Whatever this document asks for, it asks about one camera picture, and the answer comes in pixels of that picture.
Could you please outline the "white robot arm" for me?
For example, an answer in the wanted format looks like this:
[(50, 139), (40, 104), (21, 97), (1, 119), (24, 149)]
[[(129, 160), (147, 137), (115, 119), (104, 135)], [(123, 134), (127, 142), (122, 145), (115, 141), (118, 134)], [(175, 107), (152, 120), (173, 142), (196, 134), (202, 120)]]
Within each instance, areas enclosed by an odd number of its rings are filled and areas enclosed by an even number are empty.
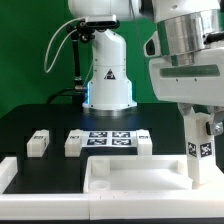
[(87, 107), (125, 109), (132, 101), (126, 43), (112, 32), (122, 20), (146, 16), (156, 31), (144, 45), (156, 97), (176, 102), (183, 115), (195, 105), (210, 113), (210, 135), (224, 130), (224, 30), (221, 0), (68, 0), (80, 39), (93, 49)]

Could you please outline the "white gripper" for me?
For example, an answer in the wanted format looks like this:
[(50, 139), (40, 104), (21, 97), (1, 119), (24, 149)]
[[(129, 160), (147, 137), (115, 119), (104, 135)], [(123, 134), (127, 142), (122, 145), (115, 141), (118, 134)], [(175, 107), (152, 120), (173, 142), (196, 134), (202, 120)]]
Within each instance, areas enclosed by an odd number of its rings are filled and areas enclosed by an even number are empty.
[[(151, 59), (149, 71), (156, 97), (177, 102), (183, 117), (193, 115), (194, 105), (224, 106), (224, 47), (197, 52), (192, 66), (173, 67), (167, 58)], [(224, 107), (208, 107), (207, 133), (224, 132)]]

